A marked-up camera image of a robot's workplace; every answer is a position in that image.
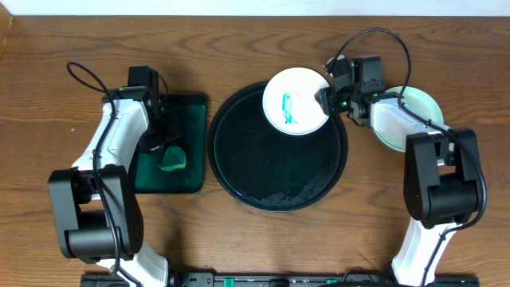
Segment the green and yellow sponge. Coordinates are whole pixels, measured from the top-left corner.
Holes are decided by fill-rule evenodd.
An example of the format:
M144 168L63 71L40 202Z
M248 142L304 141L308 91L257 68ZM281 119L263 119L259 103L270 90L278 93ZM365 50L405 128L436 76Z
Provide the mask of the green and yellow sponge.
M186 154L181 147L172 146L169 147L159 165L162 171L176 171L184 169L186 167Z

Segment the white plate with green stain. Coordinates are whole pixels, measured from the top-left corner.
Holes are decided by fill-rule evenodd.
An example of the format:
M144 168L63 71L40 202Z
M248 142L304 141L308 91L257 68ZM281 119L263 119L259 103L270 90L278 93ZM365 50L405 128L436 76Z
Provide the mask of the white plate with green stain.
M304 136L321 128L329 116L315 95L329 83L317 71L295 67L275 75L266 85L262 108L268 122L278 131Z

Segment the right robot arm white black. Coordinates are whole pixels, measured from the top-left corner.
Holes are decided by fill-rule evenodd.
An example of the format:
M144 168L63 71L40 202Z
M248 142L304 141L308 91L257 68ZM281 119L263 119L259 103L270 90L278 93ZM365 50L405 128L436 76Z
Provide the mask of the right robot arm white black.
M487 188L477 136L445 125L437 102L413 87L376 85L321 88L316 102L327 116L360 119L387 146L405 154L403 197L410 214L402 246L390 263L389 281L430 286L452 236L485 212Z

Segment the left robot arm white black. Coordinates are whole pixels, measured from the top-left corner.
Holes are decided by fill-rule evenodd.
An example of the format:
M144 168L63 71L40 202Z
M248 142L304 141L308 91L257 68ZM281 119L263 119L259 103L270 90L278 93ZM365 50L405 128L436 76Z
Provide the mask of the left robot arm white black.
M87 149L48 180L62 254L104 267L130 286L181 284L169 260L143 239L143 216L128 175L139 140L159 123L159 104L157 88L109 90Z

